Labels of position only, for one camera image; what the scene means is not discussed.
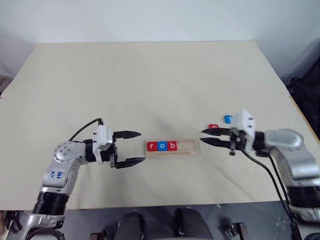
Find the black cable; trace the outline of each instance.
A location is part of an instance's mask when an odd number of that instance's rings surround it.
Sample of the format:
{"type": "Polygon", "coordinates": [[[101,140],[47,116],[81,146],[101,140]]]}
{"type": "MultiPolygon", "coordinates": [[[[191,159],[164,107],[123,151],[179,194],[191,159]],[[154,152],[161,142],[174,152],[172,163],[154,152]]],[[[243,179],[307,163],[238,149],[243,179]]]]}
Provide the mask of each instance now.
{"type": "Polygon", "coordinates": [[[46,235],[52,235],[54,236],[57,240],[65,240],[65,236],[62,232],[55,230],[53,228],[47,228],[47,227],[41,227],[38,228],[34,231],[32,231],[31,233],[29,233],[25,240],[30,240],[32,239],[35,235],[39,235],[39,234],[46,234],[46,235]]]}
{"type": "Polygon", "coordinates": [[[266,165],[264,165],[263,163],[259,162],[258,160],[254,159],[252,156],[250,156],[242,147],[240,147],[239,150],[240,150],[248,159],[250,159],[250,160],[253,161],[254,163],[260,165],[261,167],[264,168],[264,170],[267,171],[267,173],[269,174],[269,176],[270,176],[270,178],[271,178],[271,180],[272,180],[272,182],[273,182],[273,185],[274,185],[274,187],[275,187],[276,193],[278,194],[278,197],[279,197],[279,199],[280,199],[280,202],[281,202],[281,204],[282,204],[282,206],[283,206],[286,214],[288,215],[290,221],[293,223],[292,216],[289,214],[289,212],[288,212],[288,210],[287,210],[287,208],[286,208],[285,202],[284,202],[284,200],[283,200],[283,198],[282,198],[282,196],[281,196],[281,194],[280,194],[280,191],[279,191],[277,182],[276,182],[274,176],[272,175],[270,169],[269,169],[266,165]]]}
{"type": "Polygon", "coordinates": [[[96,118],[95,120],[92,120],[91,122],[88,122],[86,125],[84,125],[82,128],[80,128],[78,131],[76,131],[75,134],[72,135],[72,137],[69,138],[68,141],[72,141],[83,129],[87,128],[91,124],[94,124],[95,122],[98,122],[99,125],[103,125],[104,122],[101,118],[96,118]]]}
{"type": "Polygon", "coordinates": [[[271,157],[270,154],[268,154],[268,158],[270,159],[270,161],[271,161],[271,163],[272,163],[274,172],[275,172],[276,177],[278,178],[278,181],[279,181],[280,186],[281,186],[281,188],[282,188],[282,191],[283,191],[283,194],[284,194],[284,197],[285,197],[285,200],[286,200],[287,209],[288,209],[288,212],[289,212],[289,214],[290,214],[290,216],[291,216],[291,219],[292,219],[293,216],[292,216],[292,213],[291,213],[290,208],[289,208],[289,198],[288,198],[287,191],[286,191],[285,186],[284,186],[284,184],[283,184],[283,182],[282,182],[282,180],[281,180],[281,178],[280,178],[280,175],[279,175],[279,172],[278,172],[278,170],[277,170],[277,168],[276,168],[274,159],[271,157]]]}

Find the white table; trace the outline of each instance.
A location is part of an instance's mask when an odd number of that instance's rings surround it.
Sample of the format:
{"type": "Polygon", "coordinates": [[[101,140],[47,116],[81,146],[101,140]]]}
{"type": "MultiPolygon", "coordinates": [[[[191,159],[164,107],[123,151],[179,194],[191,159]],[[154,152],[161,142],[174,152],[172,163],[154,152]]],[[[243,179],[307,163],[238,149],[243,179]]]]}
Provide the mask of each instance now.
{"type": "MultiPolygon", "coordinates": [[[[253,41],[38,44],[2,96],[0,209],[31,209],[53,149],[97,117],[114,131],[142,133],[117,141],[124,159],[143,156],[145,140],[198,138],[245,108],[259,131],[303,134],[320,160],[319,145],[253,41]]],[[[200,157],[147,159],[127,169],[82,166],[67,207],[277,200],[267,173],[240,152],[200,149],[200,157]]]]}

